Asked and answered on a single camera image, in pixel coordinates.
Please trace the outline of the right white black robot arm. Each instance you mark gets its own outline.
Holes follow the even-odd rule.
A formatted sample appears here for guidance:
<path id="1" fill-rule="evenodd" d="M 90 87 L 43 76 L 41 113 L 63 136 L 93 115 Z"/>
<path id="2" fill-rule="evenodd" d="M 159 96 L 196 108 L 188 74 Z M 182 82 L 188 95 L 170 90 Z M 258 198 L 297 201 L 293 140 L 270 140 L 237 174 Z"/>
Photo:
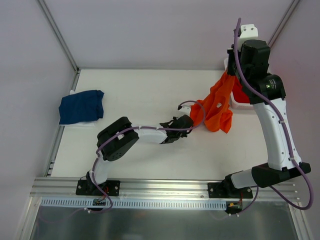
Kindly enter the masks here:
<path id="1" fill-rule="evenodd" d="M 311 172 L 292 138 L 282 79 L 268 72 L 271 49 L 263 40 L 249 39 L 235 54 L 229 49 L 227 73 L 236 76 L 258 116 L 267 149 L 267 162 L 226 176 L 224 193 L 235 198 L 243 188 L 266 188 Z"/>

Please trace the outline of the orange t shirt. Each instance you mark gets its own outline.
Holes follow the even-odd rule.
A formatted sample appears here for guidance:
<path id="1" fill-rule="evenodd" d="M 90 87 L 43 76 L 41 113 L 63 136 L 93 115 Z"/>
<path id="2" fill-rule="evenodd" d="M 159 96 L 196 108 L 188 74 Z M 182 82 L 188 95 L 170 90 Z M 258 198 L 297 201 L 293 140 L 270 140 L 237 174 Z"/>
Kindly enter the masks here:
<path id="1" fill-rule="evenodd" d="M 190 117 L 195 125 L 204 120 L 205 127 L 211 132 L 219 130 L 228 133 L 232 127 L 233 112 L 230 110 L 230 96 L 235 76 L 224 72 L 221 78 L 210 88 L 210 92 L 199 104 L 191 106 Z"/>

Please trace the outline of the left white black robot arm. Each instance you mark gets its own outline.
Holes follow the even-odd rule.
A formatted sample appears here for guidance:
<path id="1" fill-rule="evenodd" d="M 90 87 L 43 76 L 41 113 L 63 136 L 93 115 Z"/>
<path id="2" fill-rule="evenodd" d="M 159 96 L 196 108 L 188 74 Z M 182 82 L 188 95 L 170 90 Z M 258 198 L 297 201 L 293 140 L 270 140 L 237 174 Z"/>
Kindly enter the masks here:
<path id="1" fill-rule="evenodd" d="M 103 195 L 107 190 L 107 165 L 123 157 L 136 143 L 171 144 L 192 131 L 194 121 L 186 114 L 156 126 L 132 124 L 126 116 L 97 135 L 96 160 L 86 174 L 86 195 Z"/>

